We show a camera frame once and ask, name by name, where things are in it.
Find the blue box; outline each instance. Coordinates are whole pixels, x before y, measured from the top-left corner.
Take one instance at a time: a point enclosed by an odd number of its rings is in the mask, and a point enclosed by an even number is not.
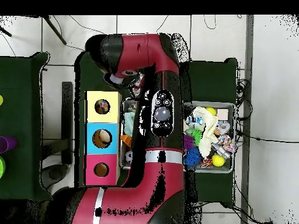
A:
[[[112,141],[106,148],[98,148],[92,142],[92,136],[97,130],[106,130],[111,133]],[[118,123],[87,123],[87,154],[115,155],[119,151],[119,124]]]

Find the yellow box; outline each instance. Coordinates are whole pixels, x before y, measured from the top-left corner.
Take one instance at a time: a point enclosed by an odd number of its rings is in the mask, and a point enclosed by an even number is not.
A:
[[[86,96],[87,122],[119,123],[121,109],[119,92],[87,91]]]

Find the control panel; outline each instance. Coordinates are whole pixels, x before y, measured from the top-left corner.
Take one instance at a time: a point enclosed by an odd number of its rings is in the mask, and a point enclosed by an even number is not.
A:
[[[167,137],[173,131],[174,102],[168,90],[159,90],[152,98],[151,131],[158,137]]]

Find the pink box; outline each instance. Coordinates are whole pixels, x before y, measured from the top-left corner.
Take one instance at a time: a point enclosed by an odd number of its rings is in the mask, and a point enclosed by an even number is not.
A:
[[[107,166],[104,177],[95,174],[95,167],[99,163]],[[87,155],[85,166],[85,185],[87,186],[115,186],[120,175],[118,155]]]

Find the blue pompom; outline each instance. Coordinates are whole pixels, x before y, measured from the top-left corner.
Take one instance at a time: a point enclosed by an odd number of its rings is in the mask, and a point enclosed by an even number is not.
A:
[[[200,163],[201,155],[198,147],[187,149],[187,155],[184,158],[184,164],[187,166],[194,166]]]

